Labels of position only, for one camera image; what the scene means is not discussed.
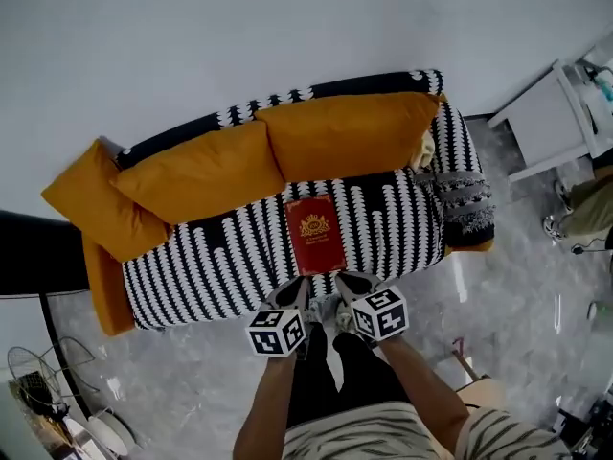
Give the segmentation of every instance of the person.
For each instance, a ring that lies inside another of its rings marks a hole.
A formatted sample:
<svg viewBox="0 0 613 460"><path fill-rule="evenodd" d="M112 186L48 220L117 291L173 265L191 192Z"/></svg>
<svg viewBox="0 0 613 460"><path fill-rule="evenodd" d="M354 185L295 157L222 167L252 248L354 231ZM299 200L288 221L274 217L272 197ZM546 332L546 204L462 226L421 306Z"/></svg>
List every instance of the person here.
<svg viewBox="0 0 613 460"><path fill-rule="evenodd" d="M613 226L613 175L583 182L571 191L556 181L554 190L566 215L561 219L546 217L543 230L555 241L595 234Z"/></svg>
<svg viewBox="0 0 613 460"><path fill-rule="evenodd" d="M470 414L400 335L378 343L389 364L377 357L342 300L336 329L340 391L326 362L326 333L313 323L306 359L295 353L268 359L235 460L439 459L428 431L457 459L571 458L553 433L506 412L480 408Z"/></svg>

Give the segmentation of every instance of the black pants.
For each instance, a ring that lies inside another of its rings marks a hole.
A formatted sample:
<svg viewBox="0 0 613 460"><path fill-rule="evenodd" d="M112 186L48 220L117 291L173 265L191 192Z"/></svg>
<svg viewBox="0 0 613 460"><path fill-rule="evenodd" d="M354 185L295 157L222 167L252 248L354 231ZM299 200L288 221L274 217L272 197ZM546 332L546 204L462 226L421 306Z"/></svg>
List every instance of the black pants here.
<svg viewBox="0 0 613 460"><path fill-rule="evenodd" d="M326 363L326 333L321 324L314 324L306 359L296 362L287 428L366 405L410 402L392 367L378 358L360 337L341 333L332 346L343 363L344 383L340 392Z"/></svg>

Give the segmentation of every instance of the black and white patterned sofa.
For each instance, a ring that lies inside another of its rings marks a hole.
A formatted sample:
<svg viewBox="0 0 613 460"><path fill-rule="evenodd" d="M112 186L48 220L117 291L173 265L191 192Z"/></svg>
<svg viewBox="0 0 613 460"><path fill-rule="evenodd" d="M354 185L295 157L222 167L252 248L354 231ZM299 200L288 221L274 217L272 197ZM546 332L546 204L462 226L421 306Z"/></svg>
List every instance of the black and white patterned sofa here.
<svg viewBox="0 0 613 460"><path fill-rule="evenodd" d="M395 72L293 89L178 126L125 149L116 160L128 169L207 131L252 121L265 107L400 91L441 95L443 75ZM383 280L436 264L446 247L487 244L494 231L491 191L462 115L442 103L431 133L436 153L426 169L292 183L278 195L226 214L180 223L166 243L123 263L136 325L156 329L257 309L273 288L298 274L283 207L292 199L331 194L348 270ZM312 283L315 297L336 291L333 274L314 276Z"/></svg>

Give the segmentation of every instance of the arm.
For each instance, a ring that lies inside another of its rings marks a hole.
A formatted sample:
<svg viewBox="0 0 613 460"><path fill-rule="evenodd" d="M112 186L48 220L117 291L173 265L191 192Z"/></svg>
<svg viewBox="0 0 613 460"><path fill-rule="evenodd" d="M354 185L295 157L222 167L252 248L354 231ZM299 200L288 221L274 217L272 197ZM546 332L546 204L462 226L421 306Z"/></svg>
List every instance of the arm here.
<svg viewBox="0 0 613 460"><path fill-rule="evenodd" d="M234 460L279 460L294 381L296 354L268 359L251 411L234 445Z"/></svg>
<svg viewBox="0 0 613 460"><path fill-rule="evenodd" d="M402 337L383 340L379 342L379 348L425 426L441 445L451 453L455 452L460 430L469 416L462 399Z"/></svg>

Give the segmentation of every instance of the black and white cube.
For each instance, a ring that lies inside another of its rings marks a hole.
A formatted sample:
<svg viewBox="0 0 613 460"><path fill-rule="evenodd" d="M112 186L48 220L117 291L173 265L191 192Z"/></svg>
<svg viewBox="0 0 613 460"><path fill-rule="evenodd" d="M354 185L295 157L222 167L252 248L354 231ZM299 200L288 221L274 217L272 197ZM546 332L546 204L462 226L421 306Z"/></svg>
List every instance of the black and white cube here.
<svg viewBox="0 0 613 460"><path fill-rule="evenodd" d="M388 287L352 302L355 327L375 341L409 327L406 300L397 287Z"/></svg>
<svg viewBox="0 0 613 460"><path fill-rule="evenodd" d="M286 357L305 340L305 324L298 310L260 310L245 329L253 352Z"/></svg>

